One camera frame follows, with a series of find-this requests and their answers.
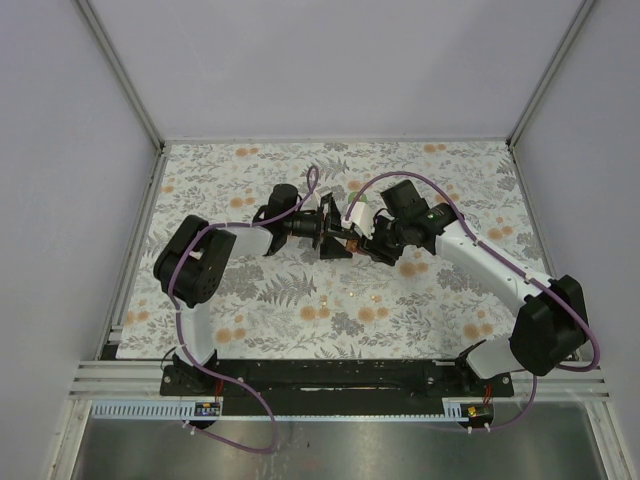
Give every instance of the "floor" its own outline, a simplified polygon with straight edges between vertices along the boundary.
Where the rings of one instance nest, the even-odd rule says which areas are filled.
[[[368,179],[421,173],[447,190],[487,238],[533,268],[541,249],[503,142],[173,145],[126,314],[117,357],[162,357],[176,345],[173,310],[152,266],[189,214],[250,220],[272,187],[306,191],[305,172],[338,207]],[[374,208],[385,180],[367,194]],[[442,201],[417,185],[430,205]],[[514,319],[482,285],[425,250],[407,248],[396,267],[368,257],[318,260],[308,240],[273,257],[229,262],[211,302],[214,341],[224,358],[434,358],[456,356],[483,338],[511,332]]]
[[[498,422],[518,412],[500,405]],[[221,422],[229,438],[266,445],[266,422]],[[606,478],[582,406],[538,404],[520,424],[468,436],[407,422],[281,423],[277,453],[251,455],[179,422],[90,419],[75,480]]]

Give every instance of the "robotic arm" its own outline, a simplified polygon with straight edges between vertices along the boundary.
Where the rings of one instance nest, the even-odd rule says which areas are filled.
[[[439,255],[468,272],[502,300],[516,316],[512,335],[482,341],[456,359],[461,368],[477,379],[527,370],[543,376],[587,341],[583,329],[548,293],[531,281],[537,280],[566,302],[586,323],[586,309],[580,284],[569,276],[559,280],[535,272],[499,247],[482,239],[511,265],[527,272],[520,278],[513,269],[478,245],[468,227],[458,220],[454,209],[442,203],[429,207],[409,180],[382,192],[389,217],[357,202],[345,219],[330,191],[315,192],[316,210],[297,210],[267,226],[226,227],[202,237],[187,258],[174,285],[174,295],[183,308],[183,332],[194,358],[204,364],[215,352],[212,343],[208,301],[215,293],[229,258],[242,255],[273,255],[289,236],[311,238],[319,247],[320,259],[351,258],[354,253],[393,266],[404,247],[414,245]],[[273,189],[267,205],[260,207],[253,223],[281,215],[297,204],[298,190],[281,184]],[[161,253],[154,267],[164,292],[178,260],[198,232],[209,224],[196,216],[187,217]],[[181,348],[178,357],[190,363]]]

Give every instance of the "wall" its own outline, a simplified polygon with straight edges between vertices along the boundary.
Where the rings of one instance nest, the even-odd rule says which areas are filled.
[[[166,138],[505,138],[580,0],[93,0]]]
[[[518,152],[559,272],[583,284],[602,366],[640,461],[640,3],[600,2]]]
[[[95,350],[153,154],[69,0],[0,16],[0,465],[35,479]]]

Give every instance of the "floral tablecloth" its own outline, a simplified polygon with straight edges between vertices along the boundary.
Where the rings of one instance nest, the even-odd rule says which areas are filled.
[[[342,211],[375,175],[421,173],[445,188],[484,236],[544,268],[502,142],[184,144],[168,155],[118,358],[160,358],[177,343],[173,310],[152,267],[184,217],[248,221],[275,184],[306,191],[311,164]],[[370,205],[381,207],[378,193],[398,181],[374,186]],[[442,201],[414,183],[430,205]],[[391,268],[359,255],[321,262],[309,240],[293,239],[275,256],[229,262],[211,322],[224,358],[428,358],[507,334],[514,319],[479,283],[425,250],[405,249]]]

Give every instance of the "gray floor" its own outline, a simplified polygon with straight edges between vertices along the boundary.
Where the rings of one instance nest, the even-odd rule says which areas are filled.
[[[498,408],[505,418],[518,411]],[[270,435],[266,422],[212,429],[256,446]],[[90,420],[74,479],[605,478],[576,404],[538,404],[512,429],[471,437],[400,422],[283,423],[281,437],[277,454],[259,456],[189,436],[177,422]]]

